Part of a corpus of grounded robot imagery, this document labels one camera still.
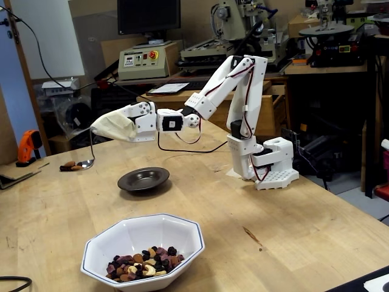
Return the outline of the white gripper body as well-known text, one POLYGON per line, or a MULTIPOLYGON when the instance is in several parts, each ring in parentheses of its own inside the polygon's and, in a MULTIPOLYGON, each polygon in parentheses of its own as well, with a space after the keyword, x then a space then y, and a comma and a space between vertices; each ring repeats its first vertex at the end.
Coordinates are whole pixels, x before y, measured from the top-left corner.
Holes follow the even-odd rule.
POLYGON ((148 142, 155 140, 157 131, 156 107, 153 102, 148 103, 151 105, 151 110, 148 114, 137 118, 129 118, 134 122, 136 131, 136 135, 129 139, 131 142, 148 142))

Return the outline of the white moving gripper finger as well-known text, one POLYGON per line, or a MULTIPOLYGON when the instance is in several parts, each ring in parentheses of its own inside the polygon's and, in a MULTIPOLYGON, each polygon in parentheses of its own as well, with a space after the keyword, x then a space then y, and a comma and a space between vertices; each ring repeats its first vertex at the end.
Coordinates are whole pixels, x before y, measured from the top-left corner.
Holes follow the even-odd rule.
POLYGON ((127 118, 137 118, 148 114, 151 110, 151 105, 148 102, 139 102, 133 105, 125 106, 121 109, 121 113, 127 118))

